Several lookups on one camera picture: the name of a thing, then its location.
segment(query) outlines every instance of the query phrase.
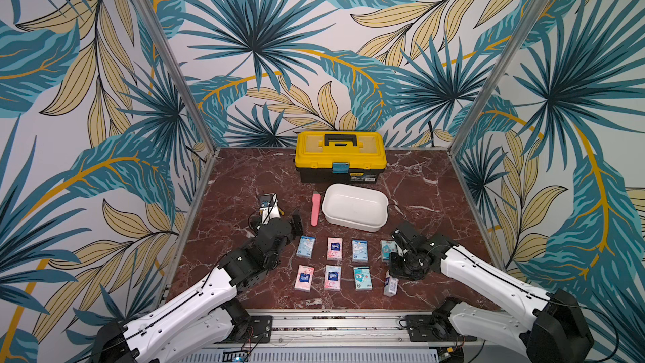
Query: yellow toolbox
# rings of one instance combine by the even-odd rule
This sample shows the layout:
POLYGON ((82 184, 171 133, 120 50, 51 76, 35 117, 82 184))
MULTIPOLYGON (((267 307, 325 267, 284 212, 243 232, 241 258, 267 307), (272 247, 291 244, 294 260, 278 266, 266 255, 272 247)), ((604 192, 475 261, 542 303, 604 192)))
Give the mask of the yellow toolbox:
POLYGON ((295 168, 302 182, 373 184, 387 165, 379 133, 305 131, 298 135, 295 168))

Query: blue latch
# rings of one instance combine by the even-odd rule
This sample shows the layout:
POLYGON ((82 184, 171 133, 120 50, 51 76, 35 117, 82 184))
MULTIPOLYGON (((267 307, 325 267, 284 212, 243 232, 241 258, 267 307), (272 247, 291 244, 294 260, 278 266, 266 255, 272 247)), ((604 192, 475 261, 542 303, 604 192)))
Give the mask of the blue latch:
POLYGON ((347 174, 350 172, 349 163, 333 163, 332 164, 332 173, 334 174, 347 174))

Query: pink brush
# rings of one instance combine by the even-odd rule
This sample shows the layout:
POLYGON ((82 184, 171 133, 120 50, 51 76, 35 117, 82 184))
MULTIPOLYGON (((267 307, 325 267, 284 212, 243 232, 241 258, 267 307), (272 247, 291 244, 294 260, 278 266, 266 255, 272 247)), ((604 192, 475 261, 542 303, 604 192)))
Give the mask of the pink brush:
POLYGON ((320 213, 320 193, 318 191, 313 192, 311 197, 311 225, 316 226, 318 224, 318 214, 320 213))

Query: robotic arm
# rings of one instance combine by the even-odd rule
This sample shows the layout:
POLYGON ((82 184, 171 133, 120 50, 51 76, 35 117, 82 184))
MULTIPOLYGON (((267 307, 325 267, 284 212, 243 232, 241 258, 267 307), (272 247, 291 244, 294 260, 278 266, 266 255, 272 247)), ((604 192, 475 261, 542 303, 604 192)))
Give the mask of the robotic arm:
POLYGON ((464 336, 490 340, 527 356, 533 363, 581 363, 593 337, 575 297, 548 293, 477 258, 453 240, 420 235, 408 222, 392 233, 399 253, 390 254, 390 274, 420 280, 430 271, 462 282, 504 311, 488 311, 449 299, 434 312, 435 325, 464 336))
POLYGON ((302 235, 300 216, 281 218, 277 195, 260 197, 255 236, 230 251, 203 279, 151 313, 99 330, 92 363, 175 362, 232 335, 242 338, 250 317, 236 296, 260 282, 279 263, 281 251, 302 235))

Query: toolbox handle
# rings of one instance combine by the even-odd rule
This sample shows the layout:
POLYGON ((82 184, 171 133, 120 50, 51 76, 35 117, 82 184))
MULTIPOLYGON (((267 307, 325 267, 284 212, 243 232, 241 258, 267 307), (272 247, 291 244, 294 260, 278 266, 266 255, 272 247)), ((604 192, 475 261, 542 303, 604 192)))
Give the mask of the toolbox handle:
MULTIPOLYGON (((351 142, 354 146, 358 146, 358 140, 356 139, 355 134, 326 134, 325 135, 325 146, 329 146, 330 140, 340 141, 340 142, 351 142)), ((335 144, 335 146, 345 146, 344 144, 335 144)))

